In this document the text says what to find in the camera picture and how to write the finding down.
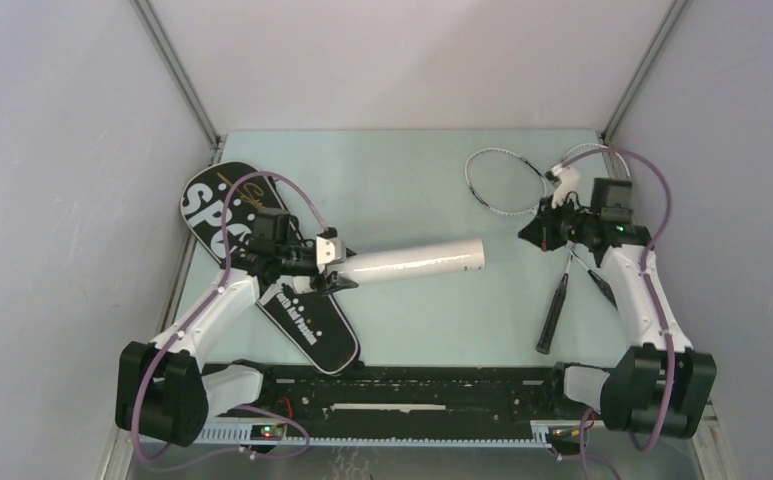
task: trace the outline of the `black racket grip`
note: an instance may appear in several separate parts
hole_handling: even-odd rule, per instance
[[[604,298],[607,299],[611,304],[613,304],[613,307],[618,308],[616,306],[616,296],[613,295],[613,289],[610,288],[610,284],[607,283],[606,280],[598,276],[597,273],[590,270],[589,272],[589,278],[592,279],[593,282],[595,282],[595,286],[598,287],[598,290],[601,291],[601,294],[604,295]]]
[[[548,316],[545,317],[545,325],[542,327],[539,342],[536,343],[536,351],[543,355],[551,353],[551,342],[554,341],[557,322],[560,320],[560,312],[563,311],[563,303],[566,301],[568,280],[569,274],[563,275],[563,279],[560,280],[560,284],[554,292],[554,298],[551,299],[551,308],[548,310]]]

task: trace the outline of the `light green tabletop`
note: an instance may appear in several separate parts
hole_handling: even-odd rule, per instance
[[[530,217],[491,213],[471,196],[463,178],[466,157],[481,148],[512,150],[544,171],[569,148],[595,141],[589,130],[235,132],[227,137],[222,161],[243,160],[288,176],[360,253],[483,240],[485,270],[367,285],[336,295],[367,364],[614,366],[627,349],[618,314],[577,265],[551,354],[536,353],[566,251],[542,253],[518,239]],[[595,155],[579,162],[578,169],[578,193],[586,203],[592,178],[606,176],[606,168]],[[535,174],[505,155],[479,157],[470,173],[480,194],[505,210],[530,206],[542,195]],[[303,202],[285,186],[280,193],[305,235],[315,235],[317,224]],[[584,250],[579,253],[588,257]],[[180,314],[207,290],[217,271],[198,247]],[[306,363],[257,308],[229,328],[209,361],[239,358]]]

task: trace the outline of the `gold signature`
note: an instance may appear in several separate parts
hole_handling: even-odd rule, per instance
[[[222,174],[217,174],[218,178],[221,179],[222,182],[226,183],[227,186],[232,187],[233,182],[227,179]],[[244,185],[240,186],[236,189],[237,192],[239,192],[239,198],[242,199],[243,202],[253,205],[254,208],[258,210],[262,210],[264,208],[267,208],[264,203],[262,203],[261,200],[259,200],[258,197],[262,197],[265,195],[265,191],[262,190],[262,187],[259,185],[253,184],[253,183],[245,183]]]

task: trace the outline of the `wall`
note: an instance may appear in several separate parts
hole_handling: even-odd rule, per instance
[[[602,130],[671,0],[157,0],[216,128]]]
[[[773,2],[694,2],[615,143],[674,188],[661,278],[719,365],[713,400],[742,478],[773,478]],[[654,225],[659,186],[634,178]]]
[[[0,1],[0,478],[91,478],[208,145],[130,3]]]

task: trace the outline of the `white cylinder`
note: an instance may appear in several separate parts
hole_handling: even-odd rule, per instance
[[[486,265],[480,239],[366,253],[327,267],[360,285],[440,273],[480,270]]]

